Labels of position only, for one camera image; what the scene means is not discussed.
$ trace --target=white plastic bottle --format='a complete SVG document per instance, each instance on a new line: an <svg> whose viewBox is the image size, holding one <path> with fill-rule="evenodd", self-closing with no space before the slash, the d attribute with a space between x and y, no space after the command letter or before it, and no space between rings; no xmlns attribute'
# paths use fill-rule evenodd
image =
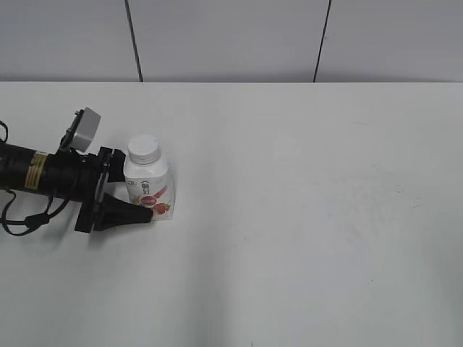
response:
<svg viewBox="0 0 463 347"><path fill-rule="evenodd" d="M158 140L140 135L130 140L128 149L124 175L130 202L153 209L153 220L171 219L174 181Z"/></svg>

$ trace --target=white bottle cap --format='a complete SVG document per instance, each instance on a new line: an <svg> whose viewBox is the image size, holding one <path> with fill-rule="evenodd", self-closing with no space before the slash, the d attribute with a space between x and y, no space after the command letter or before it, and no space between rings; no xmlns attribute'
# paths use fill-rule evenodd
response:
<svg viewBox="0 0 463 347"><path fill-rule="evenodd" d="M161 157L158 140L150 135L134 137L129 142L129 157L139 165L154 163Z"/></svg>

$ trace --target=bottle label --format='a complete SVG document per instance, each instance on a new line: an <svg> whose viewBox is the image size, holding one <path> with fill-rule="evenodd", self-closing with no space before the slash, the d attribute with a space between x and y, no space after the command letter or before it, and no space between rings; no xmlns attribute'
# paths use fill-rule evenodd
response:
<svg viewBox="0 0 463 347"><path fill-rule="evenodd" d="M155 178L127 177L130 202L153 210L153 220L171 219L174 213L174 180L170 172Z"/></svg>

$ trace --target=white table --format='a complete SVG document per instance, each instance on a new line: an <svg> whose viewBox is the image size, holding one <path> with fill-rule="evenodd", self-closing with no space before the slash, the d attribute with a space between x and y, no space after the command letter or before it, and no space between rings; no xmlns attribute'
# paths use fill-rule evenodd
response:
<svg viewBox="0 0 463 347"><path fill-rule="evenodd" d="M73 204L1 232L0 345L463 346L463 85L4 82L0 105L46 152L86 106L90 152L154 133L178 191L170 221L81 234Z"/></svg>

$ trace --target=strawberry image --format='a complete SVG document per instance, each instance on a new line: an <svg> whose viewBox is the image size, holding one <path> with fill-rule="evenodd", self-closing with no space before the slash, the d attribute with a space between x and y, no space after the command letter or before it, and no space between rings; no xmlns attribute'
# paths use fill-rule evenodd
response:
<svg viewBox="0 0 463 347"><path fill-rule="evenodd" d="M153 212L158 214L158 215L163 215L164 213L166 213L170 209L171 209L171 205L163 204L163 203L156 204L156 205L153 206Z"/></svg>

